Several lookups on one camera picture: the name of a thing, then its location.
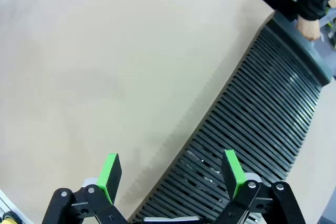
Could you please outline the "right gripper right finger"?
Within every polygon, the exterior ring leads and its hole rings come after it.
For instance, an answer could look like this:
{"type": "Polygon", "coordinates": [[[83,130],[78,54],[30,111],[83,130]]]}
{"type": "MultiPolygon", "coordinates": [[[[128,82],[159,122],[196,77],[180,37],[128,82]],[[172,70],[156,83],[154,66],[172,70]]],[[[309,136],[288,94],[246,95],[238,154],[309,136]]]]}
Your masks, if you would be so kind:
{"type": "Polygon", "coordinates": [[[305,223],[290,185],[247,179],[233,150],[224,150],[222,175],[230,201],[215,223],[244,223],[250,213],[261,214],[266,223],[305,223]]]}

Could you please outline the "person's left hand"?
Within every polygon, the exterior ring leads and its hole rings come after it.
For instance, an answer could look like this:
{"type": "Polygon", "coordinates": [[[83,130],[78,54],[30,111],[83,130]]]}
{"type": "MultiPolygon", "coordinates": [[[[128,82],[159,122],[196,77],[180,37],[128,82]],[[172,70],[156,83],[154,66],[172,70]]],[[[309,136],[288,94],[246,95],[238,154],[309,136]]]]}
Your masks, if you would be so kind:
{"type": "Polygon", "coordinates": [[[302,36],[309,41],[317,40],[321,36],[320,24],[318,19],[306,20],[298,15],[297,29],[302,34],[302,36]]]}

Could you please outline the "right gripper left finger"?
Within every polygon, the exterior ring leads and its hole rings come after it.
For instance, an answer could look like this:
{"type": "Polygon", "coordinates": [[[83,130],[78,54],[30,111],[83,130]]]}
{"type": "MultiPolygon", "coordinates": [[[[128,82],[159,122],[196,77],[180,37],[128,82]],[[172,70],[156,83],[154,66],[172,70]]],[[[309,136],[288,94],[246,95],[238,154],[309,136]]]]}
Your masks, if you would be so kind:
{"type": "Polygon", "coordinates": [[[77,192],[54,191],[42,223],[83,223],[94,217],[98,223],[128,223],[114,205],[122,175],[119,155],[108,155],[98,180],[77,192]]]}

